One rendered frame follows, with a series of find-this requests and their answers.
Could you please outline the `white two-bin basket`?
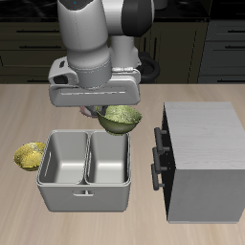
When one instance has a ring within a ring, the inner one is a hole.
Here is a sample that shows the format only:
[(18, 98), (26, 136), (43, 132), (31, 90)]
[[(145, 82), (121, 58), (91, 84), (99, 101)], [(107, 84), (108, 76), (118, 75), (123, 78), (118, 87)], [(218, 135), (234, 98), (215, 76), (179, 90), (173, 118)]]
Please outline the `white two-bin basket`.
[(36, 183), (51, 212), (123, 212), (131, 185), (130, 135), (57, 129), (48, 136)]

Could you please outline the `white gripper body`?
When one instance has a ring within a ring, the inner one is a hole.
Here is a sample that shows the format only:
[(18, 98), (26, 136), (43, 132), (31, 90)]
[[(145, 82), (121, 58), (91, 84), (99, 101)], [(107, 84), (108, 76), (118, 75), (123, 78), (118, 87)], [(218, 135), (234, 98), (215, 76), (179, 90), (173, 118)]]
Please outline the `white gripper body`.
[(78, 85), (78, 75), (72, 71), (50, 78), (50, 101), (58, 107), (134, 105), (140, 102), (140, 78), (140, 73), (132, 69), (113, 73), (111, 79), (99, 87), (82, 88)]

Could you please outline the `grey kitchen drawers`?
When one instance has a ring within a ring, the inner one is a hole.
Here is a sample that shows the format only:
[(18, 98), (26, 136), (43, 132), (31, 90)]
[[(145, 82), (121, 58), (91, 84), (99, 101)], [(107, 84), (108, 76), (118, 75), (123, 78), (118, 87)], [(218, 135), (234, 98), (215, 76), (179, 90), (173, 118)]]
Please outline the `grey kitchen drawers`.
[(245, 84), (245, 0), (212, 0), (198, 82)]

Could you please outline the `white cabinet with dark front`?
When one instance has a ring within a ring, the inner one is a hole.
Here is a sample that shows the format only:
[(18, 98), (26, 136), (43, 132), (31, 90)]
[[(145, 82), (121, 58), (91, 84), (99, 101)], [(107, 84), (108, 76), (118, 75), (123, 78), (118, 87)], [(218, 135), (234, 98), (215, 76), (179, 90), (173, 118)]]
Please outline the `white cabinet with dark front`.
[(229, 102), (166, 102), (152, 184), (170, 223), (236, 223), (245, 211), (245, 129)]

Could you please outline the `yellow bowl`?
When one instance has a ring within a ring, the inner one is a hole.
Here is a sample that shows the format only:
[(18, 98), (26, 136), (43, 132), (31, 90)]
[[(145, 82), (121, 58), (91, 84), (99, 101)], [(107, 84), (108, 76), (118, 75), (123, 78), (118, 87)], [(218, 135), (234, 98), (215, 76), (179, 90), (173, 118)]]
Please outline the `yellow bowl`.
[(38, 170), (45, 149), (43, 143), (34, 142), (20, 146), (13, 155), (14, 162), (24, 170)]

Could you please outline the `green bowl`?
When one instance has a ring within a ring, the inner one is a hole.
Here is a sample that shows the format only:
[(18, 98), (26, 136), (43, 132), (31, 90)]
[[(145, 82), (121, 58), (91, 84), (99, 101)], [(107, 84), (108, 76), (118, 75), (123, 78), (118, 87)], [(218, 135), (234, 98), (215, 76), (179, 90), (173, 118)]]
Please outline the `green bowl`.
[(142, 114), (128, 105), (97, 106), (100, 125), (112, 135), (123, 135), (133, 130), (142, 120)]

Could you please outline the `dark kitchen cupboards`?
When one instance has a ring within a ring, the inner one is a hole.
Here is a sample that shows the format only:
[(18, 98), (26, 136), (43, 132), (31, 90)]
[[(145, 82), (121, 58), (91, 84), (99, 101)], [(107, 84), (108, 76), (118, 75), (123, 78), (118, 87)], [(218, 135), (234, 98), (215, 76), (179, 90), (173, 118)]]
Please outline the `dark kitchen cupboards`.
[[(168, 0), (136, 48), (161, 68), (157, 83), (195, 83), (209, 15), (201, 0)], [(0, 83), (46, 83), (66, 55), (56, 0), (0, 0)]]

